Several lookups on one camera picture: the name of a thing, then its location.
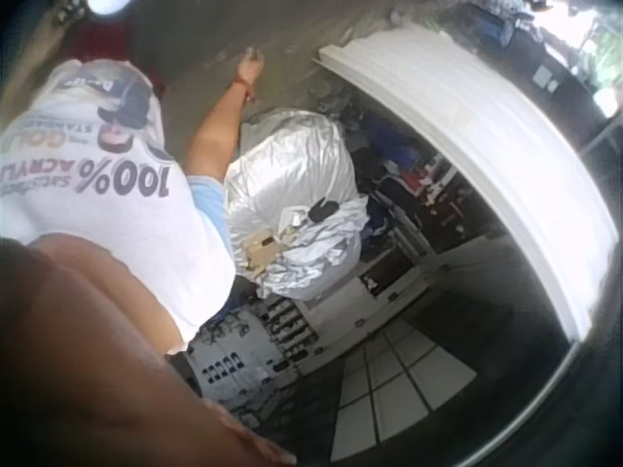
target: wall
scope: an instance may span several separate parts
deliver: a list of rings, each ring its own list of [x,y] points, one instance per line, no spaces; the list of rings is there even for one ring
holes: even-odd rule
[[[556,316],[531,266],[509,235],[495,239],[480,236],[424,262],[423,267],[442,289],[522,312]]]

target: wrist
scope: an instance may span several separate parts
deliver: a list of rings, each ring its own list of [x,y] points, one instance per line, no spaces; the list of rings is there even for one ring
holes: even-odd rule
[[[232,80],[232,84],[231,86],[238,86],[244,89],[245,92],[245,101],[251,101],[255,99],[255,87],[249,83],[248,81],[244,80],[243,78],[241,78],[240,76],[236,76],[233,80]]]

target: silver bag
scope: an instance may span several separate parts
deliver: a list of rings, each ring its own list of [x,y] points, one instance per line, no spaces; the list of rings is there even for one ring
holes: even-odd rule
[[[326,117],[279,109],[243,124],[240,157],[228,169],[225,189],[237,272],[260,286],[261,298],[311,299],[356,266],[367,198],[358,194],[350,155]],[[340,210],[319,224],[304,222],[323,198]],[[251,279],[242,242],[264,229],[278,239],[294,226],[299,230],[286,251]]]

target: light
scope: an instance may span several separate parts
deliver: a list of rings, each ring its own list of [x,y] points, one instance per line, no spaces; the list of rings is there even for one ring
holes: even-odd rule
[[[132,0],[87,0],[89,9],[98,16],[110,17],[120,12]]]
[[[593,94],[593,100],[602,109],[607,119],[616,114],[619,110],[619,103],[616,100],[616,91],[613,88],[603,88]]]
[[[548,30],[574,49],[582,46],[597,15],[594,11],[584,11],[570,17],[566,3],[556,3],[551,10],[533,14],[535,26]]]

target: concrete floor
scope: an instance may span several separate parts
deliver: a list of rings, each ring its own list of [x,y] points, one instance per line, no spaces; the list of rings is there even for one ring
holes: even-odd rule
[[[180,160],[198,124],[233,77],[247,46],[266,56],[258,100],[246,116],[277,106],[306,107],[323,73],[319,48],[390,27],[396,5],[426,18],[458,0],[140,0],[129,18],[128,53],[166,84],[166,146]]]

